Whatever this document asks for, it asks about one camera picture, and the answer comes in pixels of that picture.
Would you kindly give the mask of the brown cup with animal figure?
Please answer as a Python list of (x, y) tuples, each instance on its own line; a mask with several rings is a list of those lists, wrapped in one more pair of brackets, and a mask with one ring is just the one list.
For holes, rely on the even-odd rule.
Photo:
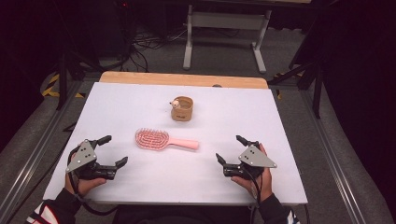
[(193, 100), (187, 96), (176, 97), (170, 105), (172, 106), (171, 118), (176, 121), (190, 121), (193, 110)]

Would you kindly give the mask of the black tripod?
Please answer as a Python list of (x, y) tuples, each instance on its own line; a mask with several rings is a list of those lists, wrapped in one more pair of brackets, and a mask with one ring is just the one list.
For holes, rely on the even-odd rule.
[(65, 50), (61, 54), (58, 60), (58, 71), (55, 73), (59, 74), (60, 78), (54, 86), (54, 90), (60, 93), (57, 110), (61, 110), (68, 99), (67, 76), (70, 76), (73, 80), (81, 81), (84, 78), (83, 64), (86, 64), (95, 72), (103, 73), (106, 71), (99, 63), (95, 63), (75, 51)]

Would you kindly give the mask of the aluminium rail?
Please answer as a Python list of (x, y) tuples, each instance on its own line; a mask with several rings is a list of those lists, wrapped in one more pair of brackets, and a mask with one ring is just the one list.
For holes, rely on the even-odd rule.
[(314, 113), (313, 100), (311, 99), (310, 94), (307, 91), (301, 91), (300, 95), (304, 101), (305, 107), (307, 108), (308, 114), (315, 126), (319, 141), (322, 144), (324, 157), (332, 172), (333, 179), (346, 206), (346, 210), (349, 214), (352, 224), (367, 224), (356, 200), (356, 197), (347, 180), (347, 177), (344, 173), (344, 170), (342, 169), (340, 162), (335, 156), (328, 135), (324, 130), (323, 123), (320, 119), (316, 117), (316, 114)]
[(60, 109), (58, 98), (46, 98), (0, 153), (0, 224), (7, 224), (21, 202), (41, 160), (50, 148), (61, 119), (78, 93), (82, 81), (74, 81)]

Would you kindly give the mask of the white board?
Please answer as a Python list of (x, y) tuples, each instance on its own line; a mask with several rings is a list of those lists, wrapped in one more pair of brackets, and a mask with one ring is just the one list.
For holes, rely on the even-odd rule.
[[(171, 118), (170, 103), (178, 96), (193, 100), (190, 121)], [(199, 147), (144, 149), (134, 139), (142, 128), (194, 140)], [(245, 148), (237, 135), (261, 142), (276, 163), (271, 171), (273, 191), (282, 203), (307, 201), (269, 90), (97, 82), (65, 149), (106, 135), (112, 140), (95, 150), (99, 163), (111, 165), (124, 157), (128, 162), (113, 180), (89, 193), (89, 199), (98, 203), (252, 204), (252, 197), (223, 175), (216, 157), (218, 153), (229, 163), (238, 161)]]

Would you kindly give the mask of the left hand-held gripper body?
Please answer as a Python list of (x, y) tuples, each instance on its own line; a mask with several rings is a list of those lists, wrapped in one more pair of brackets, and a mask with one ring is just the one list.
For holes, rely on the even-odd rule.
[(74, 174), (79, 179), (92, 180), (104, 178), (113, 180), (115, 178), (115, 166), (100, 165), (96, 160), (95, 148), (97, 140), (85, 139), (70, 155), (72, 158), (68, 162), (66, 172)]

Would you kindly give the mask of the person's dark clothing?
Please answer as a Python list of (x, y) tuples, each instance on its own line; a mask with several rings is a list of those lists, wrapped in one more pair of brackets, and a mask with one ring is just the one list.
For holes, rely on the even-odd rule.
[(252, 224), (247, 206), (121, 205), (112, 224)]

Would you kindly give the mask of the pink hairbrush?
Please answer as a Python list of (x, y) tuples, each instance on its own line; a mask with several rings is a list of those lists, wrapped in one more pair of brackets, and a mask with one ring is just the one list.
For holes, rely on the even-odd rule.
[(136, 144), (144, 149), (163, 150), (170, 145), (196, 150), (199, 143), (194, 140), (172, 138), (168, 132), (142, 128), (135, 132)]

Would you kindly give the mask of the person's left hand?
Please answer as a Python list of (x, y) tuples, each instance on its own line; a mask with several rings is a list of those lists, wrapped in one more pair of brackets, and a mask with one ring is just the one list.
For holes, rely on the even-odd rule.
[[(64, 188), (70, 193), (74, 194), (75, 191), (73, 189), (73, 185), (71, 184), (71, 181), (72, 179), (70, 178), (70, 176), (65, 175)], [(74, 183), (78, 186), (78, 194), (81, 197), (84, 197), (92, 189), (104, 185), (106, 183), (106, 180), (103, 178), (96, 178), (92, 180), (79, 179), (79, 180), (75, 180)]]

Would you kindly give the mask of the wooden table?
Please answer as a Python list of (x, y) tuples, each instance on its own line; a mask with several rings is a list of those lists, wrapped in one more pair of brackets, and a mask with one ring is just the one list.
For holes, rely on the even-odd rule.
[(208, 75), (106, 71), (101, 75), (99, 81), (102, 83), (177, 85), (241, 89), (268, 88), (267, 81), (262, 77), (225, 77)]

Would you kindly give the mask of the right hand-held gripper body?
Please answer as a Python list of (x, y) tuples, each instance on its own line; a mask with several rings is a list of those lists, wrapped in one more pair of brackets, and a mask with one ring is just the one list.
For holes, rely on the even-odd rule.
[(265, 168), (276, 168), (274, 161), (268, 158), (256, 146), (249, 146), (239, 155), (239, 164), (230, 164), (222, 161), (223, 174), (225, 176), (239, 176), (246, 180), (258, 178)]

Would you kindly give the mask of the person's right hand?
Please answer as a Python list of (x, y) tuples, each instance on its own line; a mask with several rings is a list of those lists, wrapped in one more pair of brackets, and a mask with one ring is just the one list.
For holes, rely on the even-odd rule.
[(273, 194), (272, 175), (269, 168), (265, 168), (262, 174), (255, 181), (246, 180), (239, 176), (233, 176), (231, 180), (244, 188), (248, 194), (259, 203), (263, 202)]

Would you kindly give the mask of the yellow black floor tape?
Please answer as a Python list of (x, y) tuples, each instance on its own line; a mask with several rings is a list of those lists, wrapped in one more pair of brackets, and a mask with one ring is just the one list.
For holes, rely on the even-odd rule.
[[(277, 74), (274, 75), (274, 78), (282, 77), (282, 76), (284, 76), (284, 75), (285, 75), (284, 73), (277, 73)], [(297, 74), (297, 75), (293, 75), (292, 77), (293, 77), (293, 78), (301, 78), (302, 76), (303, 76), (303, 73), (299, 73), (299, 74)], [(278, 100), (281, 100), (281, 99), (282, 99), (282, 93), (280, 92), (279, 89), (276, 89), (276, 98), (277, 98)]]
[(54, 90), (54, 86), (56, 82), (59, 80), (60, 75), (59, 74), (54, 74), (50, 79), (49, 83), (45, 87), (45, 89), (42, 91), (43, 96), (51, 96), (51, 97), (59, 97), (60, 93), (58, 91)]

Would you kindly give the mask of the black metal stand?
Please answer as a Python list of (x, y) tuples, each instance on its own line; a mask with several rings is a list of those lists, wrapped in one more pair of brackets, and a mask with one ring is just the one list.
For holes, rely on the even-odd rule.
[(310, 0), (305, 10), (310, 14), (314, 14), (315, 19), (310, 25), (301, 46), (298, 48), (290, 63), (290, 70), (283, 75), (275, 76), (267, 82), (268, 85), (274, 86), (301, 74), (302, 76), (297, 81), (297, 88), (299, 90), (307, 91), (311, 84), (314, 83), (312, 110), (317, 119), (320, 118), (319, 104), (323, 81), (321, 64), (324, 60), (324, 49), (320, 44), (314, 48), (314, 36), (317, 31), (315, 25), (319, 22), (320, 14), (324, 9), (325, 6), (321, 4), (319, 0)]

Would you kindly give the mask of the grey metal stand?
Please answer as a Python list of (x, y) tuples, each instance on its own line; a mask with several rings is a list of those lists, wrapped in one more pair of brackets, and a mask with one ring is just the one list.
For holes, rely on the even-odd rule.
[(183, 68), (185, 70), (191, 68), (193, 27), (256, 30), (258, 32), (258, 37), (256, 41), (251, 43), (251, 48), (259, 72), (265, 74), (267, 69), (262, 57), (261, 48), (271, 15), (271, 10), (266, 10), (262, 15), (200, 12), (195, 11), (193, 6), (189, 5), (187, 15), (187, 42)]

